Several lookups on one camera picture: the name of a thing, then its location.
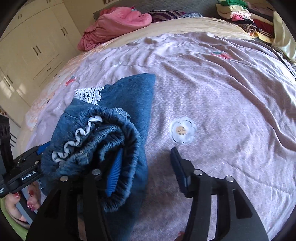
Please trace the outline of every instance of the denim garment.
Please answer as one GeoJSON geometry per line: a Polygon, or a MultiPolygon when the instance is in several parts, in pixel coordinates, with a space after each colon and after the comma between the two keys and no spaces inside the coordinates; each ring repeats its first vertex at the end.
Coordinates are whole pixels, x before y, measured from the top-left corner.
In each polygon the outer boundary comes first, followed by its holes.
{"type": "Polygon", "coordinates": [[[155,75],[138,74],[120,79],[101,90],[98,105],[74,98],[65,109],[44,151],[41,169],[43,192],[48,194],[63,175],[84,175],[94,162],[105,161],[110,149],[124,145],[122,168],[116,191],[102,203],[113,240],[128,240],[145,197],[148,168],[144,145],[147,139],[155,75]],[[65,161],[52,160],[54,151],[75,140],[75,132],[86,128],[88,119],[100,116],[103,123],[91,123],[77,147],[69,147],[65,161]]]}

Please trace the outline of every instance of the green cloth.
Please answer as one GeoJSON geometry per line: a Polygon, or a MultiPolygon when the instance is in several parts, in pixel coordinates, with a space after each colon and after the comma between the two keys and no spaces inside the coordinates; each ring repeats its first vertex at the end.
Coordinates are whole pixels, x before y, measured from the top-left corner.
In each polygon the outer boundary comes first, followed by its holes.
{"type": "Polygon", "coordinates": [[[220,1],[220,4],[222,6],[239,5],[239,6],[243,6],[245,9],[248,7],[247,3],[242,0],[225,0],[225,1],[220,1]]]}
{"type": "Polygon", "coordinates": [[[21,237],[22,240],[26,240],[26,236],[28,233],[28,230],[26,230],[25,228],[23,228],[21,225],[17,224],[12,217],[8,214],[6,208],[5,208],[5,203],[4,203],[4,199],[0,199],[0,208],[4,214],[4,216],[6,217],[7,221],[9,222],[9,224],[12,226],[12,228],[14,229],[14,231],[21,237]]]}

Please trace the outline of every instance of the rolled pink comforter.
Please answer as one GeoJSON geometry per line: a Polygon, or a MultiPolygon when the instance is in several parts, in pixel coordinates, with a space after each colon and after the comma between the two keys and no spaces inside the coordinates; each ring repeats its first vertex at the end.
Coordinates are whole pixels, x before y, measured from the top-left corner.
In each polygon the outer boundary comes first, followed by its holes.
{"type": "Polygon", "coordinates": [[[91,50],[99,44],[144,28],[152,22],[150,14],[141,14],[129,7],[112,8],[109,13],[104,13],[84,31],[77,46],[80,51],[91,50]]]}

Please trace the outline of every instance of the striped pillow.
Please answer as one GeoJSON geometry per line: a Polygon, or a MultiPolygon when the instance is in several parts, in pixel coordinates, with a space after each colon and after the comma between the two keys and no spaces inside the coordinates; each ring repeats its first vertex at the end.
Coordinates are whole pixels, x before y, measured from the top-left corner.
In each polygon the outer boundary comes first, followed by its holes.
{"type": "Polygon", "coordinates": [[[186,13],[179,12],[179,11],[153,10],[153,11],[150,11],[149,14],[152,16],[152,22],[156,23],[156,22],[162,22],[166,20],[179,18],[186,13]]]}

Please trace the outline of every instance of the silver screw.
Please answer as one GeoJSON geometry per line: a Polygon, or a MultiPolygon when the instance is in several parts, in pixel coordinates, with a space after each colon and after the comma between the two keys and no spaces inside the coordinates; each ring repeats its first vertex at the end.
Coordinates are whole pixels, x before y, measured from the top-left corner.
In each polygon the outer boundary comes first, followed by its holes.
{"type": "Polygon", "coordinates": [[[226,180],[229,181],[230,183],[234,181],[234,178],[232,176],[227,176],[226,180]]]}
{"type": "Polygon", "coordinates": [[[201,176],[201,175],[202,175],[202,170],[195,169],[195,170],[193,171],[193,173],[194,173],[195,175],[197,175],[197,176],[201,176]]]}
{"type": "Polygon", "coordinates": [[[61,182],[66,182],[66,181],[68,181],[68,176],[61,176],[61,178],[60,178],[60,180],[61,180],[61,182]]]}
{"type": "Polygon", "coordinates": [[[92,171],[91,171],[91,173],[92,173],[92,175],[100,175],[101,174],[101,170],[100,169],[93,169],[92,171]]]}

